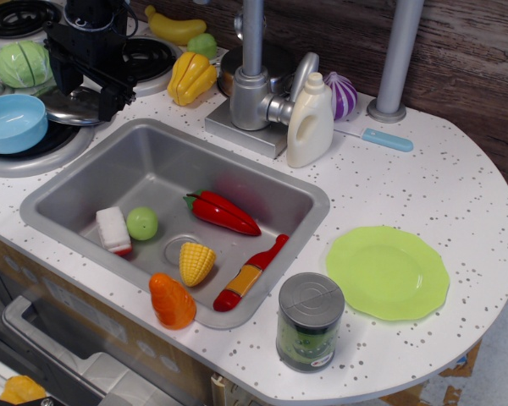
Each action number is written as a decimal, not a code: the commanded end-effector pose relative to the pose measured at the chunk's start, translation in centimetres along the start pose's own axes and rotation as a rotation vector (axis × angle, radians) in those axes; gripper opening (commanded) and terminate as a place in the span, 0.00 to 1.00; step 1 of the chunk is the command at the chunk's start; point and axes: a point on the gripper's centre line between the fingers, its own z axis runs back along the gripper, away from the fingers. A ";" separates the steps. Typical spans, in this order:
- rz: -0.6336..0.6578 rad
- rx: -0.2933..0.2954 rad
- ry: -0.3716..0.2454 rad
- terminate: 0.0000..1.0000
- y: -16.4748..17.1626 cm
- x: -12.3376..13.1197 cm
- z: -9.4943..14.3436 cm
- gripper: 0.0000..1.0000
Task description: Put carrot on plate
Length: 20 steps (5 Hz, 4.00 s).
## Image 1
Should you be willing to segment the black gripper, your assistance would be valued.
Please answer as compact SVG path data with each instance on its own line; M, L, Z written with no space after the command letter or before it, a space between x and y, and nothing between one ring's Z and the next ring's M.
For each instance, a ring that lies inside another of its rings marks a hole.
M47 22L45 47L57 87L70 94L87 77L102 87L98 119L110 122L117 112L135 101L136 79L126 73L125 38L111 29L86 31L67 24Z

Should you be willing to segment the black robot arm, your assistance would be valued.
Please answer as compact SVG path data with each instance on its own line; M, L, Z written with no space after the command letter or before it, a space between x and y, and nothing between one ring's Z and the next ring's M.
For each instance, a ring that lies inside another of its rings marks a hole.
M68 95L88 78L100 86L98 118L110 121L135 100L137 79L124 59L127 1L66 2L60 22L43 25L54 80Z

